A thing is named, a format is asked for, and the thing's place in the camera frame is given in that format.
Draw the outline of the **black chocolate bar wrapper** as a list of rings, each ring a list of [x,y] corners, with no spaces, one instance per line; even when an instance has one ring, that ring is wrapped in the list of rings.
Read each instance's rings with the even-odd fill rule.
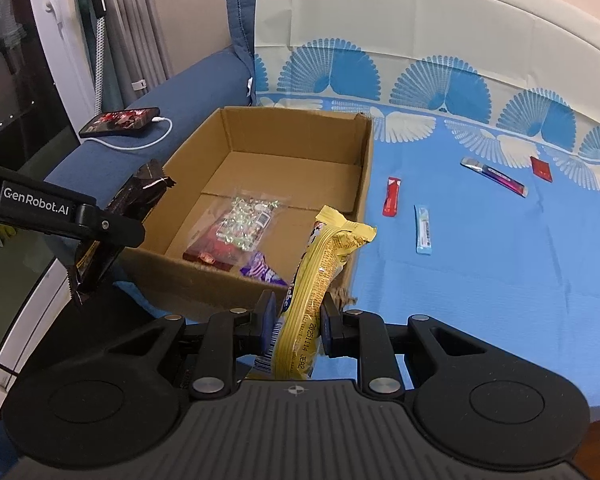
[[[94,294],[124,248],[137,248],[145,240],[143,222],[175,181],[157,159],[138,168],[104,210],[98,210],[98,231],[92,240],[81,240],[68,270],[71,299],[80,307]]]

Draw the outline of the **yellow snack bar wrapper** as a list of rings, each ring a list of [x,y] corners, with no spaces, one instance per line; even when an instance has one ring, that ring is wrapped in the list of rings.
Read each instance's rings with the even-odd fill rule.
[[[377,230],[324,206],[315,217],[306,251],[287,289],[268,348],[254,360],[249,379],[307,380],[320,348],[320,309],[332,281]]]

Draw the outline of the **light blue stick packet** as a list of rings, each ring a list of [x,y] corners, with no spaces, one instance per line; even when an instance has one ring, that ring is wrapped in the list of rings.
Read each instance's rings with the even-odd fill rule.
[[[415,205],[416,252],[419,255],[431,255],[430,214],[426,206]]]

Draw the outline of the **red stick snack packet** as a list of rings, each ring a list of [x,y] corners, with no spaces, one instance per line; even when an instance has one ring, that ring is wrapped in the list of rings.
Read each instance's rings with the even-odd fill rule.
[[[393,218],[398,214],[401,183],[400,178],[388,177],[386,197],[382,206],[382,214],[385,217]]]

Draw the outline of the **clear bag of candies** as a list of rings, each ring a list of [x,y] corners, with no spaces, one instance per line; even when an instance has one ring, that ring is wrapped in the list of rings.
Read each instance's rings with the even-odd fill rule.
[[[182,255],[200,231],[215,223],[221,240],[252,255],[286,207],[287,200],[266,194],[240,192],[233,196],[213,196],[186,234]]]

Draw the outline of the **purple pink stick packet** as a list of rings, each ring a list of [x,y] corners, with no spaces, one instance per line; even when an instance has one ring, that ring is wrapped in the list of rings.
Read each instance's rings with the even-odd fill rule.
[[[508,188],[509,191],[514,192],[518,196],[528,196],[528,190],[522,183],[516,181],[515,179],[509,176],[506,176],[506,174],[503,174],[501,171],[498,171],[492,168],[491,166],[484,164],[483,162],[478,162],[478,160],[469,157],[464,157],[460,161],[460,164],[464,168],[469,169],[475,172],[476,174],[481,174],[483,177],[486,177],[491,181],[496,182],[501,186],[504,186],[504,188]]]

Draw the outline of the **black smartphone red screen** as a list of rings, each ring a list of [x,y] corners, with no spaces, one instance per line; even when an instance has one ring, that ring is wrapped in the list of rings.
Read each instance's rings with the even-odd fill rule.
[[[103,136],[137,136],[158,116],[158,107],[130,108],[115,110],[93,117],[79,131],[81,139],[102,138]]]

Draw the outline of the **purple snack wrapper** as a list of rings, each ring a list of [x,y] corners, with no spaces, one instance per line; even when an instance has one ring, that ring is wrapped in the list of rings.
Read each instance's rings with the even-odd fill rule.
[[[287,283],[268,265],[262,252],[254,252],[248,262],[240,269],[245,278],[287,287]]]

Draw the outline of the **white blue patterned sofa cover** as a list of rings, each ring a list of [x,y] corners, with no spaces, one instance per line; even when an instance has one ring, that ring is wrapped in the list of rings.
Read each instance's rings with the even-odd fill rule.
[[[254,16],[262,105],[372,121],[377,235],[356,256],[358,306],[438,318],[600,406],[600,22],[559,0],[256,0]],[[393,218],[388,177],[402,181]],[[415,205],[431,255],[416,252]]]

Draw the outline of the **brown cardboard box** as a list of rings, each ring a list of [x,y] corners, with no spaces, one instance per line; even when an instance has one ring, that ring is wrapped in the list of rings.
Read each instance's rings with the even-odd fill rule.
[[[238,193],[278,198],[259,249],[290,281],[323,206],[362,221],[372,155],[372,121],[361,113],[220,108],[164,164],[174,187],[146,218],[143,245],[118,263],[152,306],[195,321],[250,309],[265,290],[282,300],[283,287],[184,260],[195,224]]]

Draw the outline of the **small red square packet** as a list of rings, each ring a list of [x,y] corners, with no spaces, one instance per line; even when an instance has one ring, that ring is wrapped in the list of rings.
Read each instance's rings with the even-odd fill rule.
[[[538,159],[534,156],[530,157],[530,162],[532,172],[535,176],[546,182],[553,181],[552,173],[550,172],[550,165],[547,162],[544,162],[544,160]]]

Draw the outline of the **blue sofa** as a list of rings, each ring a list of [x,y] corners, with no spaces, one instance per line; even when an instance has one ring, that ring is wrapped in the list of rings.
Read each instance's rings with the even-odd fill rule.
[[[0,0],[0,166],[49,180],[105,206],[148,158],[167,159],[212,112],[247,101],[246,66],[227,48],[190,66],[139,101],[172,119],[166,140],[138,152],[91,142],[78,148],[26,0]]]

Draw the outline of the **white window frame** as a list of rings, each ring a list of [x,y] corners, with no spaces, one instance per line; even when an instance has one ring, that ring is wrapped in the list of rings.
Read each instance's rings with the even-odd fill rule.
[[[94,116],[94,81],[76,0],[30,0],[50,73],[73,129]]]

